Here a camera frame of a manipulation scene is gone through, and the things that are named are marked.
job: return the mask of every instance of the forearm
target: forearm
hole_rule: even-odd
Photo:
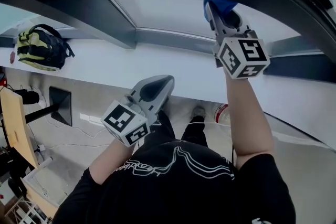
[[[273,136],[257,97],[247,79],[226,74],[232,141],[237,156],[272,153]]]
[[[89,170],[93,180],[101,185],[104,181],[133,153],[134,146],[126,147],[117,139],[101,153],[90,165]]]

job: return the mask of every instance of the blue cloth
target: blue cloth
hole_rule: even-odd
[[[238,4],[237,2],[233,2],[230,0],[204,0],[203,1],[204,17],[207,21],[209,20],[206,16],[205,5],[209,1],[213,2],[216,5],[223,18],[225,18],[225,16]]]

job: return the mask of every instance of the floor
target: floor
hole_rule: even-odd
[[[33,144],[43,144],[42,158],[52,156],[52,163],[38,173],[32,183],[50,199],[61,203],[69,194],[82,172],[113,140],[104,127],[83,120],[83,115],[101,117],[113,100],[120,99],[128,89],[47,76],[27,71],[6,69],[8,83],[15,89],[29,85],[40,88],[49,96],[49,86],[72,93],[72,125],[63,125],[50,116],[29,124]],[[214,122],[219,104],[186,98],[171,97],[170,119],[177,138],[181,138],[197,104],[206,107],[206,122]],[[27,113],[39,110],[38,104],[26,105]],[[272,130],[297,137],[300,132],[274,119],[269,120]],[[208,145],[214,151],[231,159],[230,128],[206,124]],[[276,141],[276,161],[287,183],[297,211],[297,223],[333,223],[336,219],[336,154],[317,146],[305,146]]]

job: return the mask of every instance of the black and yellow backpack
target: black and yellow backpack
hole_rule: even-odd
[[[51,35],[42,30],[36,30],[38,27],[47,30]],[[75,56],[59,32],[45,24],[35,25],[19,34],[17,54],[20,62],[46,71],[61,69],[66,58]]]

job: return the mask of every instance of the backpack handle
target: backpack handle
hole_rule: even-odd
[[[52,35],[54,35],[55,37],[58,37],[60,39],[63,40],[62,36],[60,35],[59,32],[57,32],[55,29],[53,29],[51,26],[49,25],[45,25],[45,24],[40,24],[40,25],[34,25],[28,32],[28,35],[32,34],[32,32],[37,28],[37,27],[41,27],[44,30],[47,30],[49,33],[51,33]]]

